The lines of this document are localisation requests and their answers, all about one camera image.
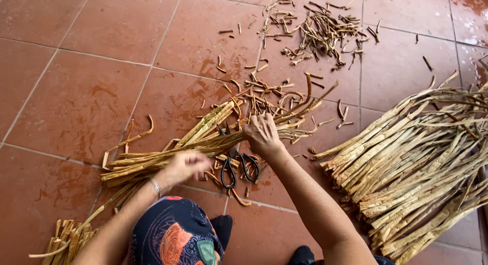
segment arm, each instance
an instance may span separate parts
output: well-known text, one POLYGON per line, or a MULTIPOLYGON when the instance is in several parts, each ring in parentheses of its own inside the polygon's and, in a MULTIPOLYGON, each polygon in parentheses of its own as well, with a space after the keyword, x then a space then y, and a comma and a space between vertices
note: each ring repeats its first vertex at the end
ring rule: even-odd
POLYGON ((250 125, 242 129, 253 151, 266 160, 290 195, 303 224, 322 248, 324 261, 377 264, 339 205, 284 148, 272 115, 252 116, 250 125))
MULTIPOLYGON (((164 170, 154 176, 161 194, 171 190, 188 178, 203 175, 210 168, 210 160, 198 152, 176 155, 164 170)), ((150 182, 146 182, 129 202, 100 230, 78 254, 73 265, 120 264, 127 254, 129 239, 137 220, 158 200, 158 194, 150 182)))

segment person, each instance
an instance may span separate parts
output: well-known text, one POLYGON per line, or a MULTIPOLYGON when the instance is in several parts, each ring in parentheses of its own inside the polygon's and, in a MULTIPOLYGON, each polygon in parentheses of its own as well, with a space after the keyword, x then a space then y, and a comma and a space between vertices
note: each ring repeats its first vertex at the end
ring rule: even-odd
MULTIPOLYGON (((324 255, 322 261, 315 261, 310 248, 302 246, 289 264, 392 264, 387 259, 375 260, 345 212, 290 156, 271 114, 252 116, 242 130, 253 152, 266 160, 280 179, 324 255)), ((209 220, 189 199, 161 198, 175 185, 191 177, 198 179, 210 167, 210 159, 202 153, 175 155, 101 228, 73 264, 121 264, 125 258, 128 264, 219 264, 230 238, 232 218, 209 220)))

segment black scissors handle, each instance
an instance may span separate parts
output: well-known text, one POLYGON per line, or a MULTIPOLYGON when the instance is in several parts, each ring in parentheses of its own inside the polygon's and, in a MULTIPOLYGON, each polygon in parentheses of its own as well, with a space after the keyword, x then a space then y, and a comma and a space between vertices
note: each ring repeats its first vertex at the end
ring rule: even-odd
POLYGON ((244 169, 244 174, 246 175, 247 180, 249 180, 251 182, 255 182, 256 180, 258 180, 259 175, 261 174, 261 171, 259 169, 258 162, 256 162, 256 160, 254 160, 254 158, 248 156, 246 153, 239 154, 239 157, 241 158, 242 168, 244 169), (258 171, 258 174, 256 175, 256 178, 254 178, 254 179, 251 178, 249 176, 249 174, 247 173, 246 162, 244 161, 244 157, 247 158, 248 160, 250 160, 254 164, 254 166, 256 167, 256 170, 258 171))
POLYGON ((236 174, 234 173, 234 170, 232 169, 232 164, 230 163, 230 157, 228 157, 224 162, 223 162, 223 165, 222 165, 222 171, 220 172, 220 181, 222 182, 222 185, 226 188, 226 189, 232 189, 236 186, 237 184, 237 179, 236 179, 236 174), (227 186, 225 184, 225 181, 223 180, 223 175, 224 175, 224 172, 225 172, 225 168, 227 167, 227 165, 229 165, 229 175, 231 176, 231 178, 234 180, 233 183, 231 183, 230 186, 227 186))

